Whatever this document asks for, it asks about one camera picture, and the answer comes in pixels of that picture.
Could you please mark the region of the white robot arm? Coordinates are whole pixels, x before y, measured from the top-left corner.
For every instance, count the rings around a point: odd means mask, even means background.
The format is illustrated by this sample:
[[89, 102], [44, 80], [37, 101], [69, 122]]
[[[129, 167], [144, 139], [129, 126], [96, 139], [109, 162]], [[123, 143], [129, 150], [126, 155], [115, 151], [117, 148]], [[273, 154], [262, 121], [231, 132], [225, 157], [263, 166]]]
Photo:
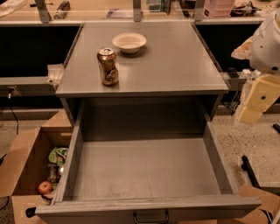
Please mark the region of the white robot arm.
[[243, 86], [236, 121], [252, 125], [280, 97], [280, 9], [271, 12], [231, 57], [249, 60], [260, 75]]

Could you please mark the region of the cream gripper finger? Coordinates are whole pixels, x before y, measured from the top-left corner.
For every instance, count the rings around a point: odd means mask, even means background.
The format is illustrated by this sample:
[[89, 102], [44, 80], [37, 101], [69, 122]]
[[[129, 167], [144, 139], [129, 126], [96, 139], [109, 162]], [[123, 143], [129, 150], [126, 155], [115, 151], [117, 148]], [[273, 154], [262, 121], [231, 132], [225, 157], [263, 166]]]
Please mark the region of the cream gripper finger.
[[280, 77], [273, 74], [262, 75], [255, 80], [247, 80], [241, 91], [241, 104], [237, 121], [252, 125], [280, 97]]

